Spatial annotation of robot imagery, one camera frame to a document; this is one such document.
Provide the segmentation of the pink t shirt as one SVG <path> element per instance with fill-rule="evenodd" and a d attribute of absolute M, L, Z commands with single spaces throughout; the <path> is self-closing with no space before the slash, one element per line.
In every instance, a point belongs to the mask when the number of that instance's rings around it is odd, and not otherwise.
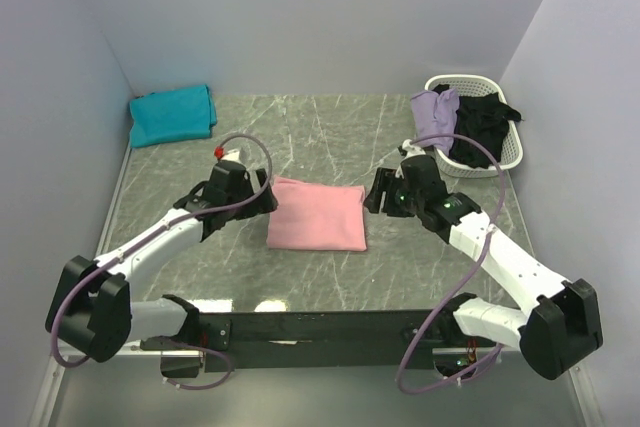
<path fill-rule="evenodd" d="M 277 177 L 272 191 L 278 207 L 270 214 L 266 239 L 268 248 L 367 250 L 364 187 L 327 186 Z"/>

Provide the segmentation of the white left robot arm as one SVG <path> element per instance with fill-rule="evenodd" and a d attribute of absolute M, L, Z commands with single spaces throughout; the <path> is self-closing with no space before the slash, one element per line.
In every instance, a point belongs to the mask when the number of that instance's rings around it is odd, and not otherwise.
<path fill-rule="evenodd" d="M 179 349 L 200 345 L 204 333 L 195 305 L 171 294 L 135 302 L 135 288 L 228 222 L 276 208 L 268 170 L 250 174 L 238 161 L 217 161 L 208 179 L 131 241 L 94 259 L 76 256 L 65 264 L 45 321 L 51 341 L 64 341 L 99 363 L 132 341 L 163 338 Z"/>

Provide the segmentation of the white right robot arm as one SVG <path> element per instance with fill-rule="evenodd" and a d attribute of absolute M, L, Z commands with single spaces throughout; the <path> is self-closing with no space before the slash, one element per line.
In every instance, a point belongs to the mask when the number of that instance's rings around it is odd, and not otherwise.
<path fill-rule="evenodd" d="M 555 380 L 602 347 L 593 286 L 550 270 L 470 197 L 448 192 L 433 158 L 408 155 L 396 169 L 378 169 L 364 206 L 373 214 L 419 219 L 426 230 L 475 261 L 517 305 L 491 304 L 456 287 L 413 332 L 410 351 L 428 337 L 452 346 L 480 337 L 518 350 L 537 374 Z"/>

